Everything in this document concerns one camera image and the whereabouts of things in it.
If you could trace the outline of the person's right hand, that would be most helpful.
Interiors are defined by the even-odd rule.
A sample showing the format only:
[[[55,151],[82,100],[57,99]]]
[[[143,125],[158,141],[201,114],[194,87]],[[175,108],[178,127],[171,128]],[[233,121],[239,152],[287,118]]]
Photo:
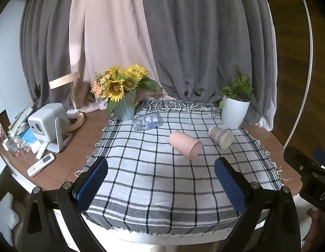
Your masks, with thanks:
[[[325,251],[325,213],[316,210],[301,251]]]

